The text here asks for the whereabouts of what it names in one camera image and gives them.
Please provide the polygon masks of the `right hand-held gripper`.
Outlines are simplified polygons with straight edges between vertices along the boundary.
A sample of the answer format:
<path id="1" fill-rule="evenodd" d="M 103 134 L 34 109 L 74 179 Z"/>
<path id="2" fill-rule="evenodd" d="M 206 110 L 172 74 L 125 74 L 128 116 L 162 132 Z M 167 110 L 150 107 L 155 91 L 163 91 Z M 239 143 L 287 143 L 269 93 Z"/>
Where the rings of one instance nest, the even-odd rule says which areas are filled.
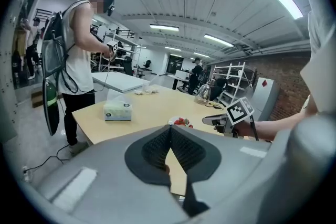
<path id="1" fill-rule="evenodd" d="M 246 97 L 239 98 L 224 109 L 224 114 L 211 115 L 202 118 L 203 124 L 210 126 L 223 126 L 223 133 L 238 136 L 233 130 L 234 125 L 245 120 L 253 120 L 254 108 Z"/>

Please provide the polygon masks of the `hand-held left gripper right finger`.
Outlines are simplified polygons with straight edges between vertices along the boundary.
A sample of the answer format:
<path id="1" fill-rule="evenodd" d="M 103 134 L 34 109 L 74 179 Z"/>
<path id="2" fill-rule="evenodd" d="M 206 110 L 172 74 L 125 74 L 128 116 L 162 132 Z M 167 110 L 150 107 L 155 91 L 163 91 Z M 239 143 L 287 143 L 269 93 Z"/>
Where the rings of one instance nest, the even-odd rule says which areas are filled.
<path id="1" fill-rule="evenodd" d="M 172 127 L 172 151 L 185 170 L 184 223 L 281 223 L 276 177 L 286 137 L 272 143 Z"/>

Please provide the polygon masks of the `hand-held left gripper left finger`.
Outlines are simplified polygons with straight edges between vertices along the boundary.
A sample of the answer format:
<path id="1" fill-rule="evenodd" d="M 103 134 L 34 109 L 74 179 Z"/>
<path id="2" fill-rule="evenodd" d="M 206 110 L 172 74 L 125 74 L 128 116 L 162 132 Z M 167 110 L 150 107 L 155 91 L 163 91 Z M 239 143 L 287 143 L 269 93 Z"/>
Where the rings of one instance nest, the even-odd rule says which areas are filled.
<path id="1" fill-rule="evenodd" d="M 140 181 L 128 169 L 129 145 L 154 129 L 95 144 L 25 195 L 48 223 L 183 223 L 187 213 L 166 186 Z"/>

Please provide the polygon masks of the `person's right hand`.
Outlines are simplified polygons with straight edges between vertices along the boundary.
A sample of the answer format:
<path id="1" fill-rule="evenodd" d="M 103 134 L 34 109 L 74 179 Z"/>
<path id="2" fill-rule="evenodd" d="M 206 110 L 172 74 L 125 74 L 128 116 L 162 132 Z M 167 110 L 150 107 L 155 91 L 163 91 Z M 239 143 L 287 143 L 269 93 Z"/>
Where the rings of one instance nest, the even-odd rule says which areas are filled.
<path id="1" fill-rule="evenodd" d="M 238 134 L 238 136 L 249 136 L 254 137 L 256 140 L 259 140 L 258 135 L 256 134 L 256 128 L 254 122 L 250 121 L 241 121 L 234 125 L 233 130 Z"/>

